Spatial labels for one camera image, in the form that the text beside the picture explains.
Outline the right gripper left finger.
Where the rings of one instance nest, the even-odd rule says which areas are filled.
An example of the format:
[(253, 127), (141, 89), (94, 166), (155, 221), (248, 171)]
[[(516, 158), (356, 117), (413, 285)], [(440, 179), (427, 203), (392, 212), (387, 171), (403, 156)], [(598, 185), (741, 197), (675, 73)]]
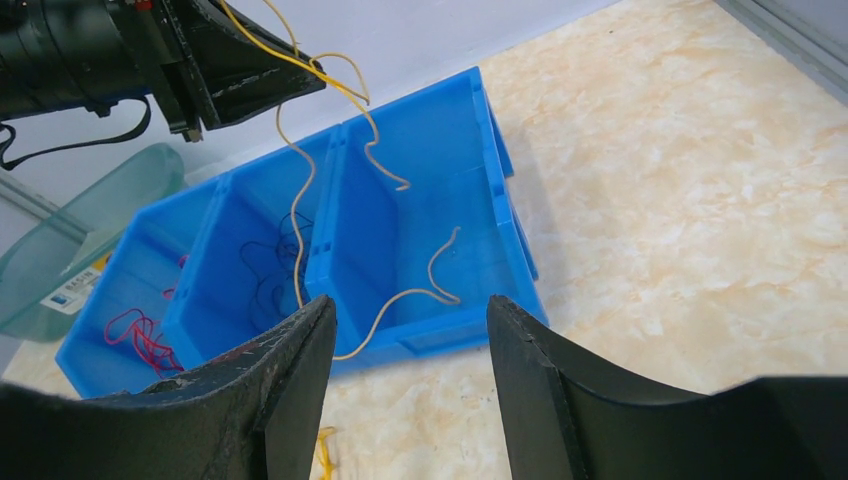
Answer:
[(88, 400), (1, 387), (5, 479), (306, 479), (335, 348), (320, 296), (207, 363)]

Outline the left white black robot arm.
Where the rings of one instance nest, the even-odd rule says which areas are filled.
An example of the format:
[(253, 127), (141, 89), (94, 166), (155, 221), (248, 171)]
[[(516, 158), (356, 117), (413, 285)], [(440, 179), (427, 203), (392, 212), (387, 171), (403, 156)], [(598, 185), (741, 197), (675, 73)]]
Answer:
[(107, 117), (124, 100), (159, 109), (197, 142), (325, 87), (316, 59), (221, 1), (5, 1), (1, 5), (2, 147), (20, 118), (82, 108)]

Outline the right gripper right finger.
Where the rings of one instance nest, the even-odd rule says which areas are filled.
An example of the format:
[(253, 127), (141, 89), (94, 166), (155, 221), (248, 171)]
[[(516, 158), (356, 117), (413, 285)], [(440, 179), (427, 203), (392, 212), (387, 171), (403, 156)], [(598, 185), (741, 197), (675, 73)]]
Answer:
[(703, 395), (620, 367), (507, 297), (487, 307), (515, 479), (843, 479), (847, 380), (760, 377)]

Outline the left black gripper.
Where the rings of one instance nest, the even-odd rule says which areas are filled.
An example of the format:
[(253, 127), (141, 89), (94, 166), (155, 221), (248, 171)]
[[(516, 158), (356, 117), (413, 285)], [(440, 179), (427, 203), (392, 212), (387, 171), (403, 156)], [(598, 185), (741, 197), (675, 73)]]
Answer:
[(214, 1), (111, 1), (109, 16), (169, 131), (190, 143), (318, 92), (315, 74), (272, 56)]

